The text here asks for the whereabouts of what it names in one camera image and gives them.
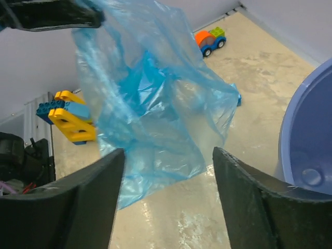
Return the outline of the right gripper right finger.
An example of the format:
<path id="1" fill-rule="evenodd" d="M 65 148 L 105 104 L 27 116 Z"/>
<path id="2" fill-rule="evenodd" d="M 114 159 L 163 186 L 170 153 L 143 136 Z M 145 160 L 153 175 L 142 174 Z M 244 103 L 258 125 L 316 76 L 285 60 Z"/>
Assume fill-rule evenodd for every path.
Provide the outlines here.
<path id="1" fill-rule="evenodd" d="M 331 248 L 331 196 L 274 178 L 213 150 L 231 248 Z"/>

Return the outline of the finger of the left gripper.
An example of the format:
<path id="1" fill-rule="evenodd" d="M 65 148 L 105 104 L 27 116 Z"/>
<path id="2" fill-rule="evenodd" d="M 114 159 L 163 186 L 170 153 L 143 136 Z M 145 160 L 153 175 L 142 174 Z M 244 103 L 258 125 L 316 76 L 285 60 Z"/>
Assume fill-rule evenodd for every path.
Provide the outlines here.
<path id="1" fill-rule="evenodd" d="M 92 1 L 1 1 L 1 30 L 97 29 L 104 20 L 103 11 Z"/>

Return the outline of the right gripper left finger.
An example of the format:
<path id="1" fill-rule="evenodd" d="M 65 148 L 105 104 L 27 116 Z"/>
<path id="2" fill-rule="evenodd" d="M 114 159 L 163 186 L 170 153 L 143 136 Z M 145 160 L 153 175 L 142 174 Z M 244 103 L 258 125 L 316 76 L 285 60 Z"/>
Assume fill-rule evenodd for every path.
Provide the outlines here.
<path id="1" fill-rule="evenodd" d="M 117 149 L 27 194 L 1 197 L 1 248 L 107 248 L 124 168 Z"/>

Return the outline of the single blue trash bag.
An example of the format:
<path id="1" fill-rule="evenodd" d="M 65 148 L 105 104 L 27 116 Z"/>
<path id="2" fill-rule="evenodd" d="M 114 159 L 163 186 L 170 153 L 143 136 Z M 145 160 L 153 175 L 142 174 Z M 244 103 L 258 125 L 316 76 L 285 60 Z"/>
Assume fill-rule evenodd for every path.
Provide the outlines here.
<path id="1" fill-rule="evenodd" d="M 238 91 L 207 67 L 181 9 L 92 2 L 105 20 L 73 30 L 77 70 L 101 154 L 125 150 L 123 209 L 206 170 L 225 143 Z"/>

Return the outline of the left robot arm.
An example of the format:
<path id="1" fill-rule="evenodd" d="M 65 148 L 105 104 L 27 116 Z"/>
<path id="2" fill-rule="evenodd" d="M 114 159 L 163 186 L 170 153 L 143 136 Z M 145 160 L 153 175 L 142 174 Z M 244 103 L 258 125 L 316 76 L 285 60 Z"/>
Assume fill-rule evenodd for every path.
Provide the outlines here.
<path id="1" fill-rule="evenodd" d="M 1 1 L 1 30 L 43 32 L 73 28 L 97 29 L 105 20 L 102 10 L 92 1 Z M 32 144 L 29 154 L 24 140 L 1 133 L 1 191 L 15 195 L 8 181 L 17 179 L 27 186 L 23 193 L 38 186 L 48 171 L 48 149 Z"/>

